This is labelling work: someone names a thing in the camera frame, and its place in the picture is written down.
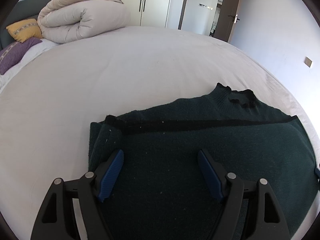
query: gray headboard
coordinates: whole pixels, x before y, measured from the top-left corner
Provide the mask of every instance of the gray headboard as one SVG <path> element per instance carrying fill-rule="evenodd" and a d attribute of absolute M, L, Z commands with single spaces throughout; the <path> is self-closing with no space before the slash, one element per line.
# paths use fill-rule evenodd
<path fill-rule="evenodd" d="M 51 0 L 22 0 L 12 9 L 3 25 L 0 27 L 0 50 L 14 42 L 6 27 L 12 23 L 28 19 L 38 18 L 41 9 Z"/>

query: yellow pillow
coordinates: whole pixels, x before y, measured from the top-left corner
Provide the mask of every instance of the yellow pillow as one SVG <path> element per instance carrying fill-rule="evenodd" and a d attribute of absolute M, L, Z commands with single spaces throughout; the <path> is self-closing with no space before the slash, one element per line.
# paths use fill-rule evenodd
<path fill-rule="evenodd" d="M 6 29 L 16 41 L 24 42 L 31 37 L 42 39 L 36 19 L 22 20 L 7 26 Z"/>

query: white bed sheet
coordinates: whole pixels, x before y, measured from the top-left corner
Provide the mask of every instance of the white bed sheet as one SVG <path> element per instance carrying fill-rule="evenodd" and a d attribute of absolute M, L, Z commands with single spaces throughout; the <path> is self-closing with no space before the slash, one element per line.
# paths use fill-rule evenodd
<path fill-rule="evenodd" d="M 127 27 L 57 46 L 34 59 L 0 94 L 0 210 L 17 237 L 30 238 L 56 177 L 78 179 L 87 171 L 91 122 L 208 94 L 218 82 L 251 89 L 264 103 L 297 115 L 319 163 L 319 138 L 292 94 L 223 41 Z M 294 240 L 312 224 L 318 200 Z"/>
<path fill-rule="evenodd" d="M 47 39 L 41 39 L 42 42 L 32 46 L 28 51 L 25 53 L 23 58 L 20 62 L 13 67 L 11 67 L 4 75 L 0 75 L 0 93 L 5 88 L 5 86 L 9 83 L 9 81 L 16 75 L 18 72 L 29 62 L 34 60 L 36 57 L 41 55 L 43 52 L 52 49 L 53 47 L 57 46 L 58 43 L 53 41 L 49 41 Z"/>

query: wall outlet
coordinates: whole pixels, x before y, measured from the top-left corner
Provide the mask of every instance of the wall outlet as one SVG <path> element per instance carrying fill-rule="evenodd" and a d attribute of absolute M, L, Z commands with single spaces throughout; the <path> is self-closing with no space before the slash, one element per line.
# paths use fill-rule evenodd
<path fill-rule="evenodd" d="M 308 57 L 305 58 L 304 63 L 305 63 L 309 68 L 312 68 L 313 62 L 312 62 L 312 60 L 309 59 Z"/>

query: blue ribbed pad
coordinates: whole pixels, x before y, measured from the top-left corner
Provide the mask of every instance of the blue ribbed pad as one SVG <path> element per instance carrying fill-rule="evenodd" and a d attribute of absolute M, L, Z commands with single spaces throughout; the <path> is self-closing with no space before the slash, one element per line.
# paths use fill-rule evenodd
<path fill-rule="evenodd" d="M 119 150 L 116 157 L 113 159 L 109 168 L 107 169 L 105 175 L 100 181 L 100 192 L 97 196 L 100 202 L 103 202 L 111 194 L 113 186 L 116 183 L 116 180 L 119 176 L 121 168 L 124 162 L 124 152 Z"/>
<path fill-rule="evenodd" d="M 222 201 L 224 196 L 222 194 L 221 181 L 203 151 L 198 152 L 198 165 L 204 176 L 205 182 L 207 183 L 211 196 L 218 201 Z"/>

